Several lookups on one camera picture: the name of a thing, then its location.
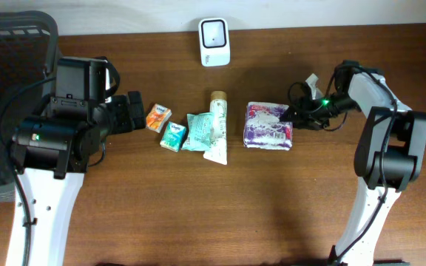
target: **purple packaging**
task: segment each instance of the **purple packaging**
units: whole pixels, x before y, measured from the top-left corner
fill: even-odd
[[[292,147],[292,122],[279,122],[285,104],[248,103],[244,126],[244,146],[288,151]]]

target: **white wall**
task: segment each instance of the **white wall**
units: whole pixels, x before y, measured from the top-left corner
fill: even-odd
[[[0,12],[49,13],[61,35],[193,31],[199,18],[231,30],[426,22],[426,0],[0,0]]]

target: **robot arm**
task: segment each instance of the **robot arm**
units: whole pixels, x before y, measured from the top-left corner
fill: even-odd
[[[281,120],[293,122],[298,129],[319,130],[329,126],[330,118],[353,109],[366,116],[354,158],[358,176],[356,199],[345,232],[332,249],[328,264],[371,266],[377,239],[392,205],[407,184],[419,176],[426,143],[426,114],[414,112],[400,102],[376,69],[345,61],[336,67],[330,85],[333,79],[337,92],[328,95],[328,87],[322,98],[312,96],[320,95],[313,93],[317,91],[313,83],[303,83],[305,97],[292,101]],[[379,170],[381,148],[387,141],[392,118],[390,135],[404,145],[385,144],[382,170],[386,182],[383,182]]]
[[[43,97],[12,139],[10,164],[22,189],[16,190],[6,266],[62,266],[89,156],[108,135],[146,127],[141,94],[114,95],[120,78],[106,58],[62,58],[56,80],[55,93]]]

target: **white mount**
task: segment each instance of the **white mount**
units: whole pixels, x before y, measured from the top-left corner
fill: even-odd
[[[53,171],[26,168],[19,175],[29,203],[32,225],[29,266],[62,266],[68,225],[75,199],[83,184],[84,174],[67,173],[57,180]],[[26,228],[24,207],[16,189],[16,209],[6,266],[21,266],[24,256]]]
[[[366,228],[379,204],[379,198],[384,194],[383,187],[370,190],[362,177],[358,177],[358,191],[354,200],[353,210],[346,225],[345,232],[338,241],[335,251],[340,255]],[[401,192],[396,192],[395,188],[389,188],[384,205],[377,214],[376,219],[369,228],[369,231],[357,242],[352,250],[348,251],[342,261],[348,266],[372,266],[374,262],[374,249],[377,239],[384,227],[392,205],[400,197]]]
[[[198,24],[201,63],[205,67],[229,64],[228,23],[223,18],[205,18]]]

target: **small box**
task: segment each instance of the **small box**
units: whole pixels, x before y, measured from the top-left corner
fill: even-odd
[[[169,122],[166,127],[166,131],[163,133],[160,146],[171,151],[178,152],[180,145],[182,144],[183,136],[185,136],[185,132],[185,126]]]
[[[161,106],[160,104],[155,104],[154,107],[152,107],[151,112],[147,115],[146,128],[160,133],[164,123],[169,119],[171,115],[172,112],[170,111],[170,109]]]

